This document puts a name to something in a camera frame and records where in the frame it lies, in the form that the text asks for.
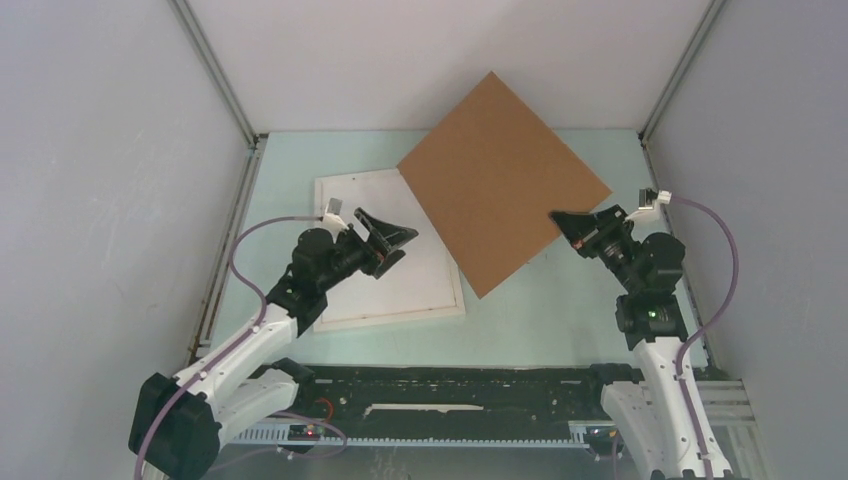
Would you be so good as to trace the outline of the brown backing board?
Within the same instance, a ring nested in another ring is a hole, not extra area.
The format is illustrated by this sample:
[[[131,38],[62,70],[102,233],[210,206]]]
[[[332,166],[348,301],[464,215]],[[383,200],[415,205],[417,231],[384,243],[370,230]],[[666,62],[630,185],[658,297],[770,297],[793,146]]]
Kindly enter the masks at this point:
[[[587,213],[611,194],[493,72],[397,169],[478,298],[558,237],[550,211]]]

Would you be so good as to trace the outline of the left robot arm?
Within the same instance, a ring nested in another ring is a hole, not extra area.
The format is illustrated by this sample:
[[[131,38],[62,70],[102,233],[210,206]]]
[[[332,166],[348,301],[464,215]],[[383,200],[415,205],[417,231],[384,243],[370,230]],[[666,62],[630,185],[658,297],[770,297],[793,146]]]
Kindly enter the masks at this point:
[[[259,420],[286,410],[304,416],[316,403],[308,368],[283,358],[259,377],[271,355],[294,342],[323,314],[328,292],[356,273],[381,278],[405,255],[418,231],[354,212],[360,235],[335,206],[308,217],[316,225],[297,239],[282,276],[263,292],[238,269],[232,274],[259,297],[257,312],[224,343],[170,376],[151,375],[137,399],[128,447],[133,476],[153,468],[170,479],[200,479],[222,448]]]

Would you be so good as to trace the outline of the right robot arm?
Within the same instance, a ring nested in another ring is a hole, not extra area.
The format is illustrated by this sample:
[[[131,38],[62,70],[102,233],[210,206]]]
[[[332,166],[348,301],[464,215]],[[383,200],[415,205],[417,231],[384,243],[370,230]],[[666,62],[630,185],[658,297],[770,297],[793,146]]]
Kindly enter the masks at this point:
[[[585,411],[614,421],[643,479],[734,478],[696,384],[691,337],[675,295],[684,244],[664,232],[635,240],[634,223],[618,205],[549,217],[581,257],[600,260],[624,288],[616,300],[617,328],[643,376],[586,385]]]

